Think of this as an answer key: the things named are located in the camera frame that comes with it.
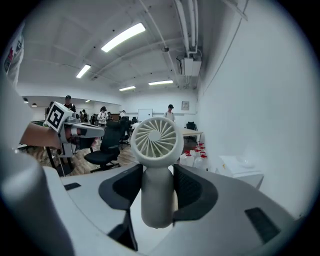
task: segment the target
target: white box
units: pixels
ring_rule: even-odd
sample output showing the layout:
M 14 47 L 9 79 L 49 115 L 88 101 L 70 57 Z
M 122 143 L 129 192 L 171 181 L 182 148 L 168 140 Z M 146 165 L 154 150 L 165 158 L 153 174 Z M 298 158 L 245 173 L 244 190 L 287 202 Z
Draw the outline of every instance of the white box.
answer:
M 236 156 L 221 155 L 214 161 L 213 171 L 216 174 L 241 180 L 251 186 L 259 189 L 264 174 L 262 171 L 256 169 L 254 166 L 244 167 L 237 160 Z
M 186 76 L 192 76 L 193 58 L 184 58 L 184 74 Z

